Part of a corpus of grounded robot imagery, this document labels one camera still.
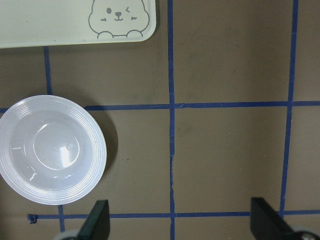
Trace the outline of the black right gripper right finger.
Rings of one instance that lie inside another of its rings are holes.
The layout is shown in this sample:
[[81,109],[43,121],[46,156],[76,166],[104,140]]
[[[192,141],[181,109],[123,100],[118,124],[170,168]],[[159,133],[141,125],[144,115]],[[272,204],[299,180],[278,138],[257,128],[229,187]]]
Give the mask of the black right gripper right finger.
[[256,240],[293,240],[295,235],[262,197],[250,200],[250,231]]

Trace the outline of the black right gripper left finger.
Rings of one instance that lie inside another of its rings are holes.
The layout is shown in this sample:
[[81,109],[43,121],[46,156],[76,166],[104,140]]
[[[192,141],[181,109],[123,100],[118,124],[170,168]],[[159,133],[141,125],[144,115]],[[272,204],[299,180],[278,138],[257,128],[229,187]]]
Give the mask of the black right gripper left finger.
[[107,240],[110,235],[108,200],[98,200],[77,234],[78,240]]

